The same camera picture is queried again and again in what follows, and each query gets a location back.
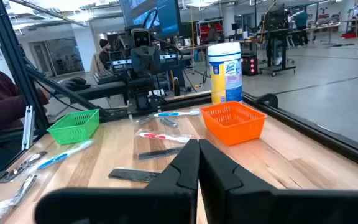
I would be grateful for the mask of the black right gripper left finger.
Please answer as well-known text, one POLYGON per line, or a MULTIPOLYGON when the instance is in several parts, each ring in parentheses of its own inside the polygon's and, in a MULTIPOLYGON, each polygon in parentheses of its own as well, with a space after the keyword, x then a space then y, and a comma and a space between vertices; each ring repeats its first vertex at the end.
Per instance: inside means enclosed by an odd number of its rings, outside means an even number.
POLYGON ((191 139, 143 189, 62 188, 36 205, 36 223, 196 223, 200 146, 191 139))

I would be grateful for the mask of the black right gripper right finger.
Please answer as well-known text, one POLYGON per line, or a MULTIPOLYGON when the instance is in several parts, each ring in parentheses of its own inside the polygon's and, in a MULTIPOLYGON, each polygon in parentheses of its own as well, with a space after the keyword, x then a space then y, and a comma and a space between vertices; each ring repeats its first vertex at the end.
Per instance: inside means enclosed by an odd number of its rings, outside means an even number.
POLYGON ((278 189, 201 139, 199 180, 209 223, 358 223, 357 190, 278 189))

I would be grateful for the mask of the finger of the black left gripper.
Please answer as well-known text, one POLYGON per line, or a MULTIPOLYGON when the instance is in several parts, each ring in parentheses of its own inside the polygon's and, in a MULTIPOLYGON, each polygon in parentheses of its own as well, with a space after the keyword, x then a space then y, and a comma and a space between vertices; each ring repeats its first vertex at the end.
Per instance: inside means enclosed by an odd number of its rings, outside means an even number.
POLYGON ((148 47, 147 56, 148 56, 147 71, 157 72, 161 67, 160 52, 158 47, 156 46, 148 47))
POLYGON ((145 46, 131 49, 132 68, 137 73, 144 73, 145 65, 143 58, 145 56, 145 50, 145 46))

